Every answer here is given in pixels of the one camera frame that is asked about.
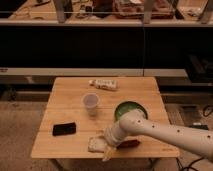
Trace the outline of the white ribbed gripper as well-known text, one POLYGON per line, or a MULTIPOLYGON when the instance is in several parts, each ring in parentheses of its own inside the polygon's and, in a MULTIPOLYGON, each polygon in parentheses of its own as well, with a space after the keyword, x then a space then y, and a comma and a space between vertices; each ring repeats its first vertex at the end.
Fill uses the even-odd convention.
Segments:
POLYGON ((106 162, 113 157, 116 152, 115 147, 119 146, 127 136, 128 134, 120 127, 118 122, 106 128, 104 138, 110 146, 107 146, 104 151, 102 158, 103 162, 106 162))

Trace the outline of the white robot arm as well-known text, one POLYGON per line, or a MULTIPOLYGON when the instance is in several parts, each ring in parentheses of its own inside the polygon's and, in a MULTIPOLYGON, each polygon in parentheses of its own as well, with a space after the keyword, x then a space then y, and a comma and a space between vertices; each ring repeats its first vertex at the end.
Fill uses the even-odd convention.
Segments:
POLYGON ((138 135, 179 147, 213 163, 213 131, 154 122, 145 119, 143 112, 137 109, 123 114, 104 132, 111 147, 117 147, 128 136, 138 135))

